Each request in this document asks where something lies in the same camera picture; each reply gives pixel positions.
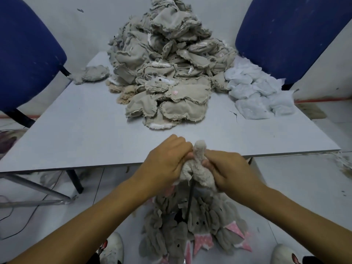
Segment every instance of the forearm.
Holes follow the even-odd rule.
[[[147,198],[143,186],[132,177],[10,263],[84,264]]]
[[[352,259],[352,232],[303,208],[280,192],[265,188],[254,210],[267,218],[325,264]]]

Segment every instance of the floor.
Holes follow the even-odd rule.
[[[341,156],[352,159],[352,101],[318,103],[328,116],[314,120],[341,148]],[[0,130],[22,128],[9,119],[0,119]],[[334,154],[292,155],[255,158],[252,166],[269,187],[275,188],[295,202],[352,230],[352,178],[343,170]],[[68,205],[35,208],[16,208],[11,216],[0,220],[0,263],[9,261],[43,237],[63,225],[83,210],[106,196],[120,182],[130,177],[138,166],[92,168],[77,170],[85,190],[78,195],[65,172],[55,171],[23,175],[31,180],[53,187],[54,190],[75,197]],[[45,194],[0,179],[0,202],[41,200]],[[252,210],[237,204],[241,217],[249,225],[253,253],[238,251],[234,257],[219,254],[217,248],[201,250],[195,263],[269,263],[277,243],[291,246],[298,255],[310,254],[292,237]],[[125,263],[148,263],[136,252],[141,240],[143,215],[150,208],[141,206],[118,228],[125,244]],[[0,209],[0,219],[11,209]]]

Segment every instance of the white shoe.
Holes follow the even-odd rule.
[[[124,244],[119,233],[113,232],[98,250],[100,264],[123,264]]]
[[[270,264],[301,264],[302,260],[298,260],[297,253],[291,248],[279,244],[274,248],[271,255]]]

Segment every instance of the blue chair back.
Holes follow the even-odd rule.
[[[253,0],[236,38],[240,54],[297,82],[352,18],[352,0]]]
[[[0,0],[0,30],[0,111],[11,111],[40,93],[67,57],[23,0]]]

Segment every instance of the table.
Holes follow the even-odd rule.
[[[106,52],[88,63],[94,65],[113,71]],[[141,117],[126,119],[117,97],[105,82],[69,84],[3,157],[0,172],[141,163],[172,133],[192,143],[203,139],[209,149],[251,157],[340,150],[299,109],[289,116],[246,120],[227,94],[213,93],[203,121],[155,131]]]

